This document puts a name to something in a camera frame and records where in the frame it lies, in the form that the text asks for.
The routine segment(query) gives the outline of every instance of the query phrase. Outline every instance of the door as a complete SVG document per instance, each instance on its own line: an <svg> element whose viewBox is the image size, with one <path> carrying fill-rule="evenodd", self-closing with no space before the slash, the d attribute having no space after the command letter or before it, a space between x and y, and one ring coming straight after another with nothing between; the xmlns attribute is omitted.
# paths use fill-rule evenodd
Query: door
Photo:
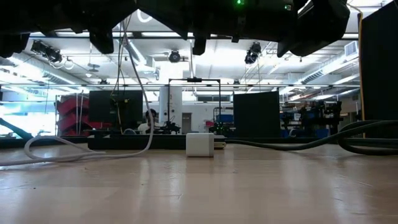
<svg viewBox="0 0 398 224"><path fill-rule="evenodd" d="M182 113L182 134L187 134L191 132L192 125L192 114L191 113Z"/></svg>

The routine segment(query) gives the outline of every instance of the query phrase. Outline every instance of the desk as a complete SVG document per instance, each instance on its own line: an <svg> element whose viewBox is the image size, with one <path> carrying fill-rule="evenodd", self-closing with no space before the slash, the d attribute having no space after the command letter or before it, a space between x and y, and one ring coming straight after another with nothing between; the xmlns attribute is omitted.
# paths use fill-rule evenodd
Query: desk
<svg viewBox="0 0 398 224"><path fill-rule="evenodd" d="M52 149L37 153L73 150ZM149 151L0 169L0 223L398 223L398 157L332 145L302 152L229 145L214 159Z"/></svg>

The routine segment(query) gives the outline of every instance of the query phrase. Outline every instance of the black partition panel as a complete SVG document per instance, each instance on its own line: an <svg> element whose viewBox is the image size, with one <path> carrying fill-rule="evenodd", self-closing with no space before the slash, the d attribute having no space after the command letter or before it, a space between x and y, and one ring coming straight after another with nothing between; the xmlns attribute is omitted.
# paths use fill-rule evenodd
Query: black partition panel
<svg viewBox="0 0 398 224"><path fill-rule="evenodd" d="M397 119L398 8L393 2L363 20L362 102L365 120ZM398 138L396 128L367 132L367 138Z"/></svg>
<svg viewBox="0 0 398 224"><path fill-rule="evenodd" d="M279 92L234 95L234 125L239 138L280 137Z"/></svg>

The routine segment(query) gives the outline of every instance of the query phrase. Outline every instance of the window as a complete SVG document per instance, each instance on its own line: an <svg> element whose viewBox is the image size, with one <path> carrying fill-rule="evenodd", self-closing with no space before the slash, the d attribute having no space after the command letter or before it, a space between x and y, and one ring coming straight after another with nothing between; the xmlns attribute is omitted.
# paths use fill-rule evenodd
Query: window
<svg viewBox="0 0 398 224"><path fill-rule="evenodd" d="M218 95L213 95L213 96L198 96L197 100L198 101L205 101L205 102L218 102L219 101L219 96ZM231 101L231 96L229 95L222 95L221 96L221 102L230 102Z"/></svg>

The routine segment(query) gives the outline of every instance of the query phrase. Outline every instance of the white power adapter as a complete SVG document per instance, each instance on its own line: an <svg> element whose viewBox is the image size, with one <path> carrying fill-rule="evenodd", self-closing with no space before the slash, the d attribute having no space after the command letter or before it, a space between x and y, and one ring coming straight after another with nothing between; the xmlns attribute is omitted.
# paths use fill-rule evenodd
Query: white power adapter
<svg viewBox="0 0 398 224"><path fill-rule="evenodd" d="M187 134L187 157L213 157L214 134L190 133Z"/></svg>

